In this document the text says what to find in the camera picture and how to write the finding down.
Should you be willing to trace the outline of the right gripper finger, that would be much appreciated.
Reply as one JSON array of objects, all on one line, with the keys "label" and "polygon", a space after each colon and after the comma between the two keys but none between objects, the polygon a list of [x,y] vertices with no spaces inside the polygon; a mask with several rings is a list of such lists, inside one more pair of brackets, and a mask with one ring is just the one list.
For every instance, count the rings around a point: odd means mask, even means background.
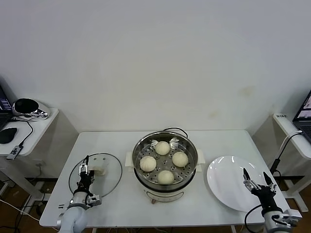
[{"label": "right gripper finger", "polygon": [[264,179],[265,179],[265,182],[266,182],[267,186],[270,188],[270,190],[272,192],[275,193],[277,184],[273,183],[272,179],[268,176],[268,174],[266,172],[263,172],[263,176],[264,176]]},{"label": "right gripper finger", "polygon": [[245,168],[243,168],[243,184],[245,185],[245,187],[252,192],[253,190],[260,190],[260,187],[258,184],[256,184],[249,176],[247,170]]}]

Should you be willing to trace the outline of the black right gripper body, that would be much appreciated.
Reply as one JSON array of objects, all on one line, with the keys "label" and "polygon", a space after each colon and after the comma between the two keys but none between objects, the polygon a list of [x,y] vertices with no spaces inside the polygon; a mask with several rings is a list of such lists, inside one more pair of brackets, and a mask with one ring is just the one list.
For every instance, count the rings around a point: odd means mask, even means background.
[{"label": "black right gripper body", "polygon": [[278,206],[274,200],[276,192],[272,191],[269,186],[259,185],[259,188],[252,188],[251,193],[258,197],[262,207],[262,214],[278,211]]}]

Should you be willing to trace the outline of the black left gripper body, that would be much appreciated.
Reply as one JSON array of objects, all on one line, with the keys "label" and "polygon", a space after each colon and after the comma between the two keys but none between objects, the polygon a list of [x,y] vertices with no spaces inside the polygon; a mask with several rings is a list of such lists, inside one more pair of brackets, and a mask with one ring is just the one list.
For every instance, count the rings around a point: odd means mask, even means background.
[{"label": "black left gripper body", "polygon": [[89,175],[80,175],[80,181],[77,183],[77,191],[89,193],[89,188],[93,184],[94,178]]}]

